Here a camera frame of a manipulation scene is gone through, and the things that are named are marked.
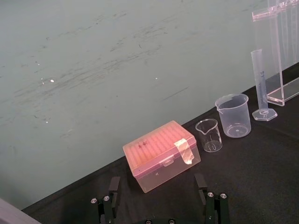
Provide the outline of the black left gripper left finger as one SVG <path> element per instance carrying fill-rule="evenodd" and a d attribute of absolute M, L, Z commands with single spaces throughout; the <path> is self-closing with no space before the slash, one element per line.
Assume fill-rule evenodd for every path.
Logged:
<path fill-rule="evenodd" d="M 114 224 L 121 198 L 121 177 L 111 179 L 108 192 L 101 198 L 92 198 L 90 203 L 97 206 L 99 224 Z"/>

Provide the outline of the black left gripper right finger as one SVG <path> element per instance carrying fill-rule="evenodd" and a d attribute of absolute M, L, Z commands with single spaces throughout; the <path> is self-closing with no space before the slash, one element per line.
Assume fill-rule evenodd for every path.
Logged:
<path fill-rule="evenodd" d="M 208 189 L 204 176 L 194 175 L 196 191 L 203 207 L 205 224 L 228 224 L 228 194 L 214 193 Z"/>

